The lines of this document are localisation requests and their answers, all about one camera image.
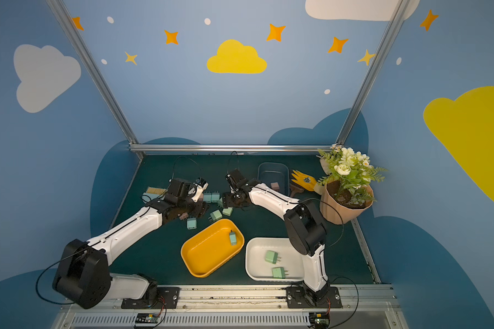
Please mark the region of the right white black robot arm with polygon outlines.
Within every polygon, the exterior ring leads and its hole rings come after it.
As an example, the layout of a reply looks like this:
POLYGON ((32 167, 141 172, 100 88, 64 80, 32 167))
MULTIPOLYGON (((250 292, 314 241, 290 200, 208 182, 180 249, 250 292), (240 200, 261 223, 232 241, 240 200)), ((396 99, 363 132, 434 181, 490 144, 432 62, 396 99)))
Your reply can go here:
POLYGON ((325 297, 329 291, 325 265, 327 229, 314 201, 283 195, 257 179, 246 179, 237 169, 226 174, 226 180, 230 191, 224 194, 225 206, 260 206, 284 221, 292 247, 303 257, 305 292, 317 300, 325 297))

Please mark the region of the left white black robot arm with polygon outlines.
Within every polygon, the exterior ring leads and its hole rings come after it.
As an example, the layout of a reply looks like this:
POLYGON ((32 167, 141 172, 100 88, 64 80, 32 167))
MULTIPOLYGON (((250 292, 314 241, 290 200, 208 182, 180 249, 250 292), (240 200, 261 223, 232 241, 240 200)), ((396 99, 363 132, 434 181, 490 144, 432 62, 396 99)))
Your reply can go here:
POLYGON ((56 270, 53 289, 84 309, 104 300, 122 299, 132 307, 153 308, 159 303, 157 283, 145 275, 114 274, 112 263, 149 233, 182 215, 201 217, 208 184, 202 178, 188 182, 173 178, 166 192, 146 201, 126 221, 88 241, 68 243, 56 270))

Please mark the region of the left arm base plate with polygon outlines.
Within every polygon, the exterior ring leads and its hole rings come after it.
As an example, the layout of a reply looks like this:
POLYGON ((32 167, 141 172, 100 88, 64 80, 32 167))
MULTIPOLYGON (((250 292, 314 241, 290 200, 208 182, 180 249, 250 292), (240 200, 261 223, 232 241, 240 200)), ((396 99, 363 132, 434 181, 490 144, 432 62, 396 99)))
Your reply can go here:
POLYGON ((175 309, 181 289, 179 287, 153 287, 141 299, 123 299, 122 309, 175 309))

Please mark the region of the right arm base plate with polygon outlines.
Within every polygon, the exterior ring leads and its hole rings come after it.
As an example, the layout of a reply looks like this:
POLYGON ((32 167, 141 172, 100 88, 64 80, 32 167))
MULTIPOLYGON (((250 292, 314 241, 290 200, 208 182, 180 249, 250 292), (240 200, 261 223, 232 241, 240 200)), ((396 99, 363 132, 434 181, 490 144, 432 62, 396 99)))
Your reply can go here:
POLYGON ((313 292, 301 285, 290 285, 285 288, 285 301, 288 308, 342 308, 339 289, 330 286, 326 292, 313 292))

